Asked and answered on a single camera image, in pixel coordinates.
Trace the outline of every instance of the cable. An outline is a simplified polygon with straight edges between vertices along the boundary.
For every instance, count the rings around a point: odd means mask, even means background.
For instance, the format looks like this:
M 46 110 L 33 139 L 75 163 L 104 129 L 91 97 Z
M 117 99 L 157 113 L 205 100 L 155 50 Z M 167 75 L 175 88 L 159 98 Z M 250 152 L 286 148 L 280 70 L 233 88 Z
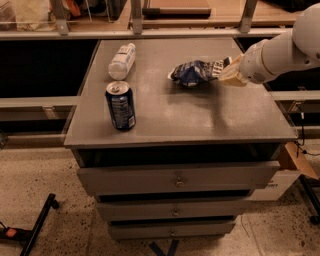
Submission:
M 301 114 L 301 136 L 302 136 L 302 144 L 299 143 L 298 140 L 296 140 L 294 143 L 297 145 L 297 157 L 299 157 L 299 149 L 302 151 L 302 154 L 309 155 L 309 156 L 320 156 L 320 154 L 312 154 L 309 153 L 307 150 L 303 149 L 302 146 L 304 146 L 305 143 L 305 134 L 304 134 L 304 112 L 301 109 L 300 105 L 296 105 L 297 108 L 300 110 Z

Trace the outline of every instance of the cardboard box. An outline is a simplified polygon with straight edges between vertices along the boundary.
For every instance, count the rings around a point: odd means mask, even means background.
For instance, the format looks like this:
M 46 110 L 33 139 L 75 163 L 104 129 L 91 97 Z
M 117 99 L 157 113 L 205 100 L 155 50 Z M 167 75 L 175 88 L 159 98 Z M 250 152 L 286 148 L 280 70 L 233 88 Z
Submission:
M 266 188 L 256 189 L 253 192 L 251 200 L 277 201 L 301 174 L 319 179 L 300 149 L 297 157 L 297 145 L 293 142 L 285 145 L 278 161 L 280 169 L 275 173 Z

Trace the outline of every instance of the blue chip bag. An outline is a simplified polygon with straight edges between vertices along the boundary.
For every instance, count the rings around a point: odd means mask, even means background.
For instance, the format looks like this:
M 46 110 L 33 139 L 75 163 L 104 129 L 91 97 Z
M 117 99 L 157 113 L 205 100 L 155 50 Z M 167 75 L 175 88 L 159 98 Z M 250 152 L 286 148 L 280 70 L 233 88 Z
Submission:
M 174 68 L 168 78 L 187 87 L 196 86 L 202 82 L 217 79 L 221 71 L 231 63 L 231 57 L 223 60 L 204 62 L 195 60 Z

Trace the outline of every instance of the can lid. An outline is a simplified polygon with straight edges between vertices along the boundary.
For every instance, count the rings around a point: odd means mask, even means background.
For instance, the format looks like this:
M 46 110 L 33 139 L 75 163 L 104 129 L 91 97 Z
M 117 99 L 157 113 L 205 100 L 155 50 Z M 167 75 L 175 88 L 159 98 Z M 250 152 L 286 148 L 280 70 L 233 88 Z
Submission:
M 129 84 L 124 81 L 113 81 L 107 85 L 106 91 L 111 95 L 121 95 L 129 91 Z

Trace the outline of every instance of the table top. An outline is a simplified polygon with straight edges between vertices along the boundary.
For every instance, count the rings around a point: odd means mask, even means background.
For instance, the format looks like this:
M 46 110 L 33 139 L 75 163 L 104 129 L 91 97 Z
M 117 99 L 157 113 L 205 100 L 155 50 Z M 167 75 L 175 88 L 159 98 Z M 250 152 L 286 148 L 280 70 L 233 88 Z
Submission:
M 136 125 L 112 126 L 105 88 L 107 67 L 123 44 L 136 45 L 136 61 L 126 78 L 133 90 Z M 65 146 L 112 148 L 157 145 L 288 142 L 296 139 L 263 85 L 227 87 L 217 80 L 187 88 L 167 79 L 168 72 L 193 60 L 233 58 L 240 49 L 232 38 L 105 40 L 81 94 Z

